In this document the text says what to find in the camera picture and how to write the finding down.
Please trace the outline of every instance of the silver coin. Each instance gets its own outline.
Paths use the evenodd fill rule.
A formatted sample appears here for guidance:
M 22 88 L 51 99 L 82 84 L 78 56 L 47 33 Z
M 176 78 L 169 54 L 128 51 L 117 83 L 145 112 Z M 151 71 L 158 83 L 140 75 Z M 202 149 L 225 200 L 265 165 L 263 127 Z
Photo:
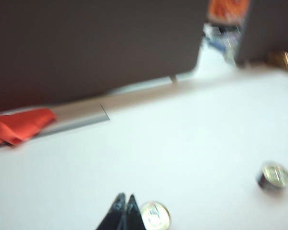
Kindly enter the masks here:
M 288 187 L 288 171 L 277 163 L 267 163 L 262 168 L 262 175 L 258 180 L 261 187 L 275 190 Z
M 148 202 L 141 207 L 141 216 L 146 230 L 167 230 L 171 217 L 167 208 L 158 202 Z

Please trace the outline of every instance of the white surface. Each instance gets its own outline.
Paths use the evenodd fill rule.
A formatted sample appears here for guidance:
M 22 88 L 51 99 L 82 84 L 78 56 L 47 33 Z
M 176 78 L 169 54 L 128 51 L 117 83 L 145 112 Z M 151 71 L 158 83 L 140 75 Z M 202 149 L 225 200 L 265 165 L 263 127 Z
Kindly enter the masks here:
M 0 230 L 94 230 L 119 192 L 164 203 L 172 230 L 288 230 L 288 190 L 255 180 L 288 169 L 288 74 L 208 49 L 156 85 L 92 99 L 110 121 L 1 148 Z

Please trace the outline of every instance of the red cloth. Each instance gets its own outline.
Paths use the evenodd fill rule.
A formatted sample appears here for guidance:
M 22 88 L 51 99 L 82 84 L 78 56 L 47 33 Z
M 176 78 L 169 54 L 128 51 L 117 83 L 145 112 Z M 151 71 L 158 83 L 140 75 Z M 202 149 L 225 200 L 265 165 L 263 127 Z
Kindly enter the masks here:
M 56 117 L 50 109 L 41 108 L 13 115 L 0 115 L 0 143 L 12 145 L 30 139 Z

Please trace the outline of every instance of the orange fabric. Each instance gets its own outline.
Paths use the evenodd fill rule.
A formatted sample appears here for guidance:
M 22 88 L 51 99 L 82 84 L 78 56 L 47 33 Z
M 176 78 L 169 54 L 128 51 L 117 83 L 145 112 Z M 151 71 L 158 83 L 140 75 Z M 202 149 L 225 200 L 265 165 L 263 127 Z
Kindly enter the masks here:
M 249 0 L 210 0 L 208 11 L 219 18 L 242 17 L 248 8 Z
M 0 115 L 0 143 L 5 141 L 12 145 L 19 145 L 54 119 L 53 112 L 46 108 L 13 115 Z

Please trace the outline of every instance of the white tabletop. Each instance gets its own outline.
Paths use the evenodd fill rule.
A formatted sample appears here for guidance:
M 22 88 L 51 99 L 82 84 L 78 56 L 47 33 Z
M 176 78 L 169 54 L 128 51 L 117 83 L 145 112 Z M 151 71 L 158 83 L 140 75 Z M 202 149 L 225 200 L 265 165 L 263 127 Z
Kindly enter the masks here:
M 237 69 L 204 48 L 197 69 L 87 100 L 110 120 L 0 148 L 0 230 L 94 230 L 119 192 L 156 200 L 172 230 L 288 230 L 288 73 Z

